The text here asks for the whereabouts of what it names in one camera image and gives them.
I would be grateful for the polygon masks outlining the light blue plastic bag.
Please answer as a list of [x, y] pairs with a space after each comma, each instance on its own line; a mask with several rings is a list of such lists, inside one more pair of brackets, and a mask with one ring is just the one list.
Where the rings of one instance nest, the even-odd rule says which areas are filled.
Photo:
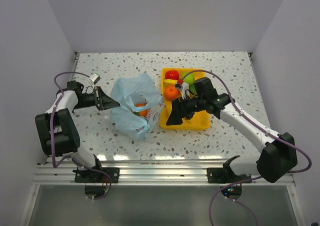
[[120, 77], [110, 97], [120, 104], [109, 114], [116, 130], [134, 140], [145, 140], [164, 109], [164, 98], [153, 79], [147, 73], [132, 78]]

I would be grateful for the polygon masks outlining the orange fake mandarin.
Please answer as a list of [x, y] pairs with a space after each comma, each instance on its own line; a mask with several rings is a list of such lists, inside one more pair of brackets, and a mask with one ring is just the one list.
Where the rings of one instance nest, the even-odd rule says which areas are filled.
[[164, 90], [164, 97], [168, 100], [168, 101], [173, 101], [176, 98], [178, 98], [180, 95], [180, 92], [174, 87], [174, 86], [168, 86], [166, 87], [166, 89]]

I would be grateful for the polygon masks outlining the light green fake apple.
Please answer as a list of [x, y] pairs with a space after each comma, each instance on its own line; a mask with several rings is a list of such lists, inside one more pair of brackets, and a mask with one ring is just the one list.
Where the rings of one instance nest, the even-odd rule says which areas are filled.
[[181, 79], [183, 78], [183, 81], [189, 85], [188, 89], [190, 91], [195, 90], [195, 88], [194, 88], [195, 76], [193, 73], [187, 75], [187, 73], [185, 72], [180, 76], [180, 78]]

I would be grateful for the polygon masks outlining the red fake apple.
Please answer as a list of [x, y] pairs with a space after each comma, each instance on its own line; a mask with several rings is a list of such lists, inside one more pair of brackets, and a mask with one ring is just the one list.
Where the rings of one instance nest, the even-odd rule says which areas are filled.
[[168, 70], [165, 73], [165, 79], [169, 79], [169, 80], [178, 80], [180, 78], [180, 74], [177, 70], [172, 69], [172, 70]]

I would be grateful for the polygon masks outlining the yellow fake pear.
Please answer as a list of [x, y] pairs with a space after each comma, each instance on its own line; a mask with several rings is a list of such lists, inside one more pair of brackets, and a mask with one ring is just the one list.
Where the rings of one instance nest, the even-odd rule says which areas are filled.
[[164, 107], [166, 109], [166, 112], [168, 115], [172, 112], [172, 102], [171, 101], [165, 101]]

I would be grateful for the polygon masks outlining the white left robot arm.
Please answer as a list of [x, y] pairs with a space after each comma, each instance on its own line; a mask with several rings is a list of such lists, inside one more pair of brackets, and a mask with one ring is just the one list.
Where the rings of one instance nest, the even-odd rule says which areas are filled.
[[80, 82], [67, 82], [67, 87], [56, 94], [51, 108], [35, 117], [35, 125], [42, 150], [52, 158], [54, 168], [64, 160], [70, 160], [77, 165], [77, 172], [86, 171], [87, 178], [96, 183], [103, 179], [104, 170], [97, 156], [81, 146], [72, 113], [91, 107], [104, 111], [120, 104], [106, 95], [100, 86], [95, 86], [92, 93], [83, 90], [84, 85]]

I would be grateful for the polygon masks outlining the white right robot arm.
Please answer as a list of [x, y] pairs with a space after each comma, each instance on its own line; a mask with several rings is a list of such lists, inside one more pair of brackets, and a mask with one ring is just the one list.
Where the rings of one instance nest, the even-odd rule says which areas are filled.
[[246, 115], [229, 94], [218, 94], [208, 77], [194, 82], [193, 97], [189, 97], [188, 84], [181, 79], [174, 87], [182, 96], [172, 101], [167, 126], [181, 125], [184, 119], [190, 120], [195, 113], [205, 111], [239, 131], [260, 153], [258, 159], [239, 155], [228, 159], [213, 173], [218, 183], [233, 183], [250, 175], [260, 175], [267, 182], [275, 183], [297, 165], [297, 153], [292, 148], [295, 140], [289, 133], [279, 134]]

